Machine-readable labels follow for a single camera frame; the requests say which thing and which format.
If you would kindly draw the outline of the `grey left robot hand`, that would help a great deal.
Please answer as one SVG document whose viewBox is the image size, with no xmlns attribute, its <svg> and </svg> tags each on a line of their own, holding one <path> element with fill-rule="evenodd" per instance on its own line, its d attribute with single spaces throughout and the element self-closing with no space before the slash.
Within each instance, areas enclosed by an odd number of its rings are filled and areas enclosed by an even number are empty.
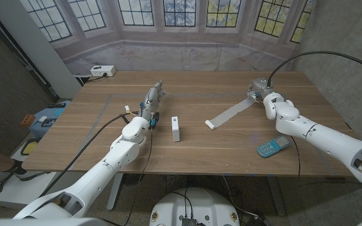
<svg viewBox="0 0 362 226">
<path fill-rule="evenodd" d="M 140 103 L 139 116 L 146 119 L 150 128 L 155 127 L 155 124 L 159 121 L 160 114 L 157 112 L 159 103 L 165 92 L 162 89 L 163 80 L 159 80 L 145 95 L 145 99 Z"/>
</svg>

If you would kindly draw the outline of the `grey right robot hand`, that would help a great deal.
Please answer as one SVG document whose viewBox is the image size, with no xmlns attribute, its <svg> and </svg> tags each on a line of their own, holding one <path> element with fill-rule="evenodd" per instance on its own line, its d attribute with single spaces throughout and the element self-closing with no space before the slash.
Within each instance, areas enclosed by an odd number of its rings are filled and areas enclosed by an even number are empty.
<svg viewBox="0 0 362 226">
<path fill-rule="evenodd" d="M 271 93 L 273 93 L 273 82 L 268 84 L 267 78 L 254 78 L 248 85 L 247 96 L 257 102 L 263 102 L 264 98 Z"/>
</svg>

